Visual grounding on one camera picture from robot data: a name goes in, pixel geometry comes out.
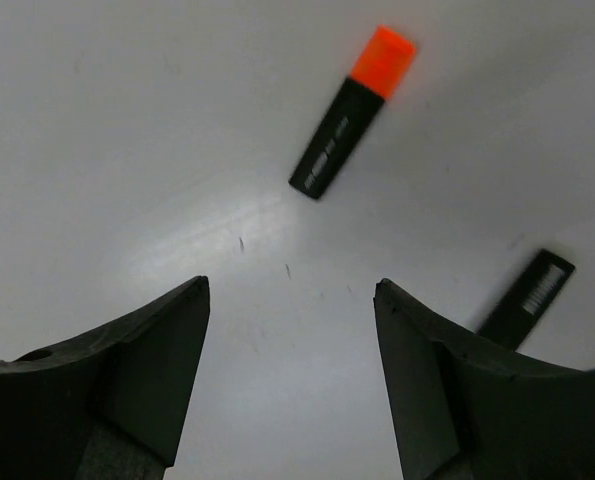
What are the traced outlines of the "green cap black highlighter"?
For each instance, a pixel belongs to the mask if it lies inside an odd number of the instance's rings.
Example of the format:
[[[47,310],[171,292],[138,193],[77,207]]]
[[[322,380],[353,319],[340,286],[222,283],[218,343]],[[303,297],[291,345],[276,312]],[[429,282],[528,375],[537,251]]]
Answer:
[[[516,351],[529,337],[576,267],[547,249],[531,258],[476,333]]]

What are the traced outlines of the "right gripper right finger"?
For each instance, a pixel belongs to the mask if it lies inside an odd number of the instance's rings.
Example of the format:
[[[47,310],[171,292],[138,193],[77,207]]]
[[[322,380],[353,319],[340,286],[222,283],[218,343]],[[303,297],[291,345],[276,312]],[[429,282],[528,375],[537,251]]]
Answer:
[[[374,310],[407,479],[595,479],[595,369],[499,346],[390,280]]]

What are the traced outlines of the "orange cap black highlighter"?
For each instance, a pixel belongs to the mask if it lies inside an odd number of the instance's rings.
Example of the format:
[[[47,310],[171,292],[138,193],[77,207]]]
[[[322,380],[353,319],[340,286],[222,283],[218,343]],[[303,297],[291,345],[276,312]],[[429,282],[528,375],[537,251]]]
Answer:
[[[416,53],[412,41],[378,26],[313,133],[288,183],[318,200],[397,88]]]

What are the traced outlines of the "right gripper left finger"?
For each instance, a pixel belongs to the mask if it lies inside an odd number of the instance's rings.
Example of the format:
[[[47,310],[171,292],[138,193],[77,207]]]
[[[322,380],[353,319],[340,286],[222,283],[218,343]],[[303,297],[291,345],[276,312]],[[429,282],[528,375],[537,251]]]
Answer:
[[[160,479],[210,315],[197,276],[68,340],[0,360],[0,479]]]

